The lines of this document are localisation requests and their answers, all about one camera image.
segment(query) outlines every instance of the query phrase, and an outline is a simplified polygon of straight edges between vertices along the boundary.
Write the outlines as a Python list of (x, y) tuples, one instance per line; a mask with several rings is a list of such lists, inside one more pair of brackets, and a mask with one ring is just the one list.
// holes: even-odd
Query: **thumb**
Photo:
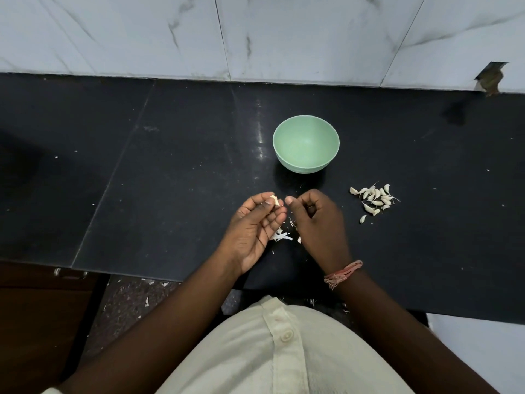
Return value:
[(264, 217), (270, 214), (274, 205), (275, 201), (272, 198), (268, 198), (261, 204), (258, 204), (255, 209), (249, 212), (244, 218), (250, 224), (258, 224)]
[(298, 199), (292, 196), (287, 196), (285, 202), (288, 207), (290, 207), (290, 210), (292, 210), (298, 227), (305, 226), (305, 224), (309, 224), (311, 222), (310, 216), (306, 212), (305, 207), (301, 202), (298, 201)]

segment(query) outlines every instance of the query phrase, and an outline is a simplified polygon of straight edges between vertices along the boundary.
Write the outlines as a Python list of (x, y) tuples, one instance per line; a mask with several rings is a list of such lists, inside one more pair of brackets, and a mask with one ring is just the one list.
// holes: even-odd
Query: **person's right arm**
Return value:
[[(310, 190), (297, 199), (288, 196), (285, 202), (295, 216), (302, 244), (325, 274), (353, 261), (343, 214), (330, 198)], [(355, 271), (334, 291), (346, 303), (367, 343), (417, 394), (497, 393), (363, 269)]]

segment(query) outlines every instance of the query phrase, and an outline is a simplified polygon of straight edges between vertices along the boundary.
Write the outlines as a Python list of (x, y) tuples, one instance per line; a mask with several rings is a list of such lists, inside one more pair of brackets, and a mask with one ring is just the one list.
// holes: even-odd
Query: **speckled floor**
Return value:
[[(127, 331), (167, 295), (176, 290), (179, 283), (162, 280), (141, 279), (112, 275), (100, 303), (97, 316), (87, 337), (80, 365), (98, 354), (104, 347)], [(221, 307), (229, 316), (259, 301), (265, 294), (232, 290)], [(312, 299), (280, 298), (286, 304), (304, 305), (331, 316), (353, 331), (357, 331), (350, 315), (342, 305), (327, 306)]]

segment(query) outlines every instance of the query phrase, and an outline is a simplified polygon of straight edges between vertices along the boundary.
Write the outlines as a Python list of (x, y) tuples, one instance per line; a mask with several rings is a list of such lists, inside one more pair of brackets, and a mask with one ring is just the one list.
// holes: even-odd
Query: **black stone slab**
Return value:
[(0, 74), (0, 258), (73, 263), (152, 84)]
[[(343, 209), (354, 256), (404, 307), (525, 322), (524, 96), (156, 86), (74, 267), (183, 280), (248, 196), (317, 187)], [(273, 152), (276, 126), (299, 114), (326, 119), (341, 139), (317, 174), (289, 172)], [(401, 202), (360, 225), (348, 188), (378, 180)], [(297, 241), (272, 243), (244, 278), (248, 289), (326, 294)]]

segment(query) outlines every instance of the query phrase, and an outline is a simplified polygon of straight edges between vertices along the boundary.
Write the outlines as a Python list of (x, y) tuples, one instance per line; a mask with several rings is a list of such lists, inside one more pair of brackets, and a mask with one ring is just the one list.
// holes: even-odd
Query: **white tile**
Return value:
[(379, 85), (423, 0), (217, 0), (232, 80)]
[(0, 71), (90, 73), (38, 0), (0, 0)]
[(95, 74), (228, 79), (215, 0), (41, 0)]
[(525, 92), (525, 0), (425, 0), (383, 86), (472, 90), (491, 61), (500, 91)]
[(501, 394), (525, 386), (525, 326), (427, 314), (430, 329)]

